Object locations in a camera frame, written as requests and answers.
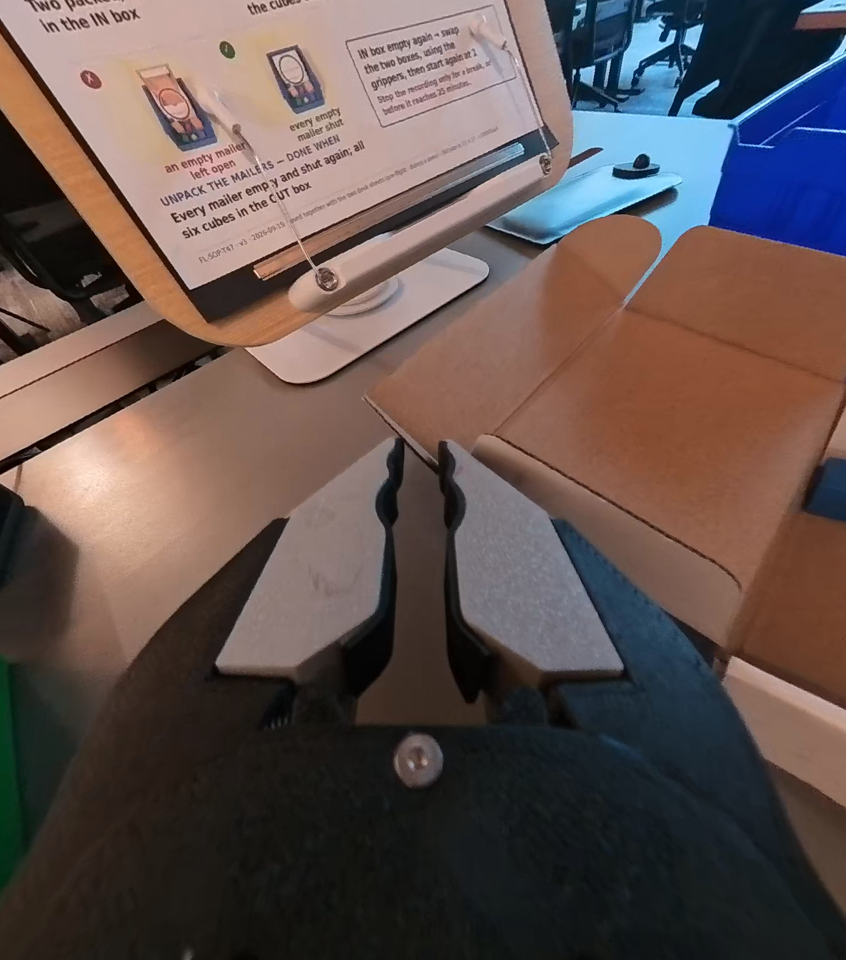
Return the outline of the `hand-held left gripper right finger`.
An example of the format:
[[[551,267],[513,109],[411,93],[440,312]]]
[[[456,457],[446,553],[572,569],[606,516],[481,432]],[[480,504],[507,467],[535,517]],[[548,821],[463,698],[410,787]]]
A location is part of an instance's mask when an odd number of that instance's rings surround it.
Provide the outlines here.
[[[447,654],[463,699],[622,678],[549,513],[453,440],[439,443],[439,486]]]

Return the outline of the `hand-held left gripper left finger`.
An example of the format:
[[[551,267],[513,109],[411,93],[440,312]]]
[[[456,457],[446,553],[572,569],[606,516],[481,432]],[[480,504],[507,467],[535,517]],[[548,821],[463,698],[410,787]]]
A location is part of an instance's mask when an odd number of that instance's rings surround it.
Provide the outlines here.
[[[378,444],[286,518],[219,652],[223,676],[363,695],[393,654],[405,443]]]

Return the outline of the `white cardboard mailer box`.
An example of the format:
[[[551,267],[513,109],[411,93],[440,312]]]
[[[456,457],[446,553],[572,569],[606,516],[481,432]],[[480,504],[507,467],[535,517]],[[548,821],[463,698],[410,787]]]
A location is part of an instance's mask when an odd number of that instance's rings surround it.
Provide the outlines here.
[[[769,762],[846,809],[846,257],[699,225],[578,227],[366,395],[455,441],[713,642]]]

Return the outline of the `blue plastic bin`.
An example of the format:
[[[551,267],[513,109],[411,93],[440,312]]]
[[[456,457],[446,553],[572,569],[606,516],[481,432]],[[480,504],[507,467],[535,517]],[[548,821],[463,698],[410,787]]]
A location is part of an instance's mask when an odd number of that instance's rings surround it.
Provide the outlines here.
[[[729,127],[709,224],[846,257],[846,52]]]

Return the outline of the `grey flat pouch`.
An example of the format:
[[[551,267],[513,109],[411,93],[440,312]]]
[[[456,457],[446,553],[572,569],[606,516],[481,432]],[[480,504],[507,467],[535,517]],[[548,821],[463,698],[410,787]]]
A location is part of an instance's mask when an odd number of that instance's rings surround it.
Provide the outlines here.
[[[675,173],[654,171],[642,178],[623,178],[613,166],[568,172],[546,192],[489,222],[489,229],[529,244],[546,247],[579,226],[614,215],[682,184]]]

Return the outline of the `instruction sheet on stand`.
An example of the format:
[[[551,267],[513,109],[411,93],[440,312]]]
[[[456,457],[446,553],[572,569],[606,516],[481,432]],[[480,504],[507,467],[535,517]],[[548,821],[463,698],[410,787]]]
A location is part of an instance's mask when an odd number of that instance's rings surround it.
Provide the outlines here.
[[[157,248],[121,202],[102,168],[49,99],[0,29],[0,110],[143,300],[179,330],[207,343],[261,349],[326,315],[390,308],[408,274],[448,246],[553,186],[567,171],[573,122],[545,2],[506,2],[514,23],[518,75],[536,108],[544,150],[504,166],[489,156],[477,182],[474,164],[437,181],[427,203],[390,201],[317,234],[318,257],[297,240],[296,270],[265,278],[261,296],[211,318],[194,304]]]

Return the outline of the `black mesh office chair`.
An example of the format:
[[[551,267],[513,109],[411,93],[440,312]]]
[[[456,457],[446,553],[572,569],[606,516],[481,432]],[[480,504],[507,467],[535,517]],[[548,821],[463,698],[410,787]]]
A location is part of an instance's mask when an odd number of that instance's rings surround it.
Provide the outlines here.
[[[141,302],[0,109],[0,366]]]

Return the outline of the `printed instruction sheet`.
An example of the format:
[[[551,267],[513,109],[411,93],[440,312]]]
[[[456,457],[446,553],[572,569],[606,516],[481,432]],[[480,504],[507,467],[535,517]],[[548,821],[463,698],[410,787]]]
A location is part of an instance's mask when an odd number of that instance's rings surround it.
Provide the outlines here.
[[[317,259],[322,232],[544,150],[507,2],[0,1],[0,30],[212,319],[297,240]]]

